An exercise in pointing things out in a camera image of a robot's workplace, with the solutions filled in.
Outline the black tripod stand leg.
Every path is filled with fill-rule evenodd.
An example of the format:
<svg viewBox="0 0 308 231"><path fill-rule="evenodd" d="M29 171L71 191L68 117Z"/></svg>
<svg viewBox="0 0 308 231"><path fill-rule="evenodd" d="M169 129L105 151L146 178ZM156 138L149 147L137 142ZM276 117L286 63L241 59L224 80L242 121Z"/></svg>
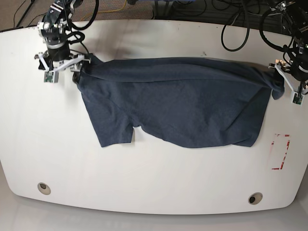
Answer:
<svg viewBox="0 0 308 231"><path fill-rule="evenodd" d="M22 16L20 17L19 21L17 23L15 23L15 16L16 13L18 12L18 10L24 5L24 3L26 2L26 0L18 7L18 9L15 11L14 16L13 16L13 25L15 28L18 28L21 23L23 22L24 18L27 16L28 12L30 11L30 9L32 8L32 6L34 5L34 3L36 2L36 0L31 0L30 4L28 5L28 7L26 8L26 10L24 11L24 13L22 14Z"/></svg>

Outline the dark blue t-shirt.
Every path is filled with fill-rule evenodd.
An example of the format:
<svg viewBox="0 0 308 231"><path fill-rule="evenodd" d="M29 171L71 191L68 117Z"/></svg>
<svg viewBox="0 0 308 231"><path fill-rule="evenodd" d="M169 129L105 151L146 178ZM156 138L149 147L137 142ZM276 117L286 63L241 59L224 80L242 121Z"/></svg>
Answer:
<svg viewBox="0 0 308 231"><path fill-rule="evenodd" d="M92 56L76 84L102 147L131 142L136 127L185 148L251 147L284 94L275 71L206 58Z"/></svg>

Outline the red tape rectangle marking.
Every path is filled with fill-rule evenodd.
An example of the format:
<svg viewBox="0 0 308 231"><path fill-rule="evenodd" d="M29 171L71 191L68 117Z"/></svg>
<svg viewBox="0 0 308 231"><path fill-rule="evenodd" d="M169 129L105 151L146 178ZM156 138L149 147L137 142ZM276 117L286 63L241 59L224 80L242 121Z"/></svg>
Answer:
<svg viewBox="0 0 308 231"><path fill-rule="evenodd" d="M282 170L289 149L291 135L275 134L271 143L269 154L269 167L271 170Z"/></svg>

